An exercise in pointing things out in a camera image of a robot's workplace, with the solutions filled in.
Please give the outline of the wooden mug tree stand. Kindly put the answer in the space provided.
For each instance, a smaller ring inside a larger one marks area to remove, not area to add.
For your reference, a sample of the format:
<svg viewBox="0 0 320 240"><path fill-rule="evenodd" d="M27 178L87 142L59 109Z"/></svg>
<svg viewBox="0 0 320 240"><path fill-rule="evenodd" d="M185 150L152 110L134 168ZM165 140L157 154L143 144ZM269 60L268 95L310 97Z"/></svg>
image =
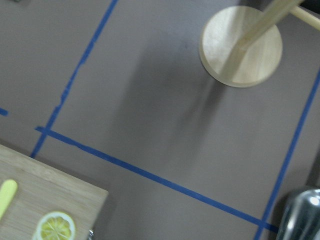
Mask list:
<svg viewBox="0 0 320 240"><path fill-rule="evenodd" d="M199 57L205 70L231 87L248 88L267 80L278 68L283 41L277 23L292 14L315 29L320 19L300 0L273 0L260 11L244 5L215 13L203 26Z"/></svg>

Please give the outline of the bamboo cutting board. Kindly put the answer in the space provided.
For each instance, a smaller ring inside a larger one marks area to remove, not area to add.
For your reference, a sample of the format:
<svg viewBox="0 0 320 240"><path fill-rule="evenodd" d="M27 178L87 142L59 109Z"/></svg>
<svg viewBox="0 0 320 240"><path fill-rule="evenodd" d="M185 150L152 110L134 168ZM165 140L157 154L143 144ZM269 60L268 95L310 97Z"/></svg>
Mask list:
<svg viewBox="0 0 320 240"><path fill-rule="evenodd" d="M41 218L50 212L68 214L75 239L85 240L108 196L108 191L54 167L0 147L0 181L17 182L17 192L0 221L2 240L31 240Z"/></svg>

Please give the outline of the upper lemon slice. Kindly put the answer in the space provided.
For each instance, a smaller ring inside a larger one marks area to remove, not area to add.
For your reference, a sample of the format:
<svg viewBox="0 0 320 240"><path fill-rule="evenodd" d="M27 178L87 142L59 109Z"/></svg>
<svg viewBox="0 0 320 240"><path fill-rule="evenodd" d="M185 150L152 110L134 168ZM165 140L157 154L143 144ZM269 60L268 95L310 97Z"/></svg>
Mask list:
<svg viewBox="0 0 320 240"><path fill-rule="evenodd" d="M33 240L74 240L76 225L66 213L52 211L44 215L37 223Z"/></svg>

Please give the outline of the yellow plastic knife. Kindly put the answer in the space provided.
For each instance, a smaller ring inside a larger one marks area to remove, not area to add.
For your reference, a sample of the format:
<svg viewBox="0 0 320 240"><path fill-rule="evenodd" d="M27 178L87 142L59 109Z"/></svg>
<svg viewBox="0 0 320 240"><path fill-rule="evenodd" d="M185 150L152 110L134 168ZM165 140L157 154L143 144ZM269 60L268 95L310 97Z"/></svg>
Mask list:
<svg viewBox="0 0 320 240"><path fill-rule="evenodd" d="M0 219L3 218L18 190L18 184L13 179L5 180L0 186Z"/></svg>

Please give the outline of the metal scoop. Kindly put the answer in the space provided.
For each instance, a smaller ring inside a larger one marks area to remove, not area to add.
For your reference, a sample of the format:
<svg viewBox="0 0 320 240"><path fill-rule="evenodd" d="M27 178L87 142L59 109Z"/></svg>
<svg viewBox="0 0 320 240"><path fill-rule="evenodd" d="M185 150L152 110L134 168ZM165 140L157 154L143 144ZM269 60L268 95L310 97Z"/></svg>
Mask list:
<svg viewBox="0 0 320 240"><path fill-rule="evenodd" d="M293 191L286 202L277 240L320 239L320 189Z"/></svg>

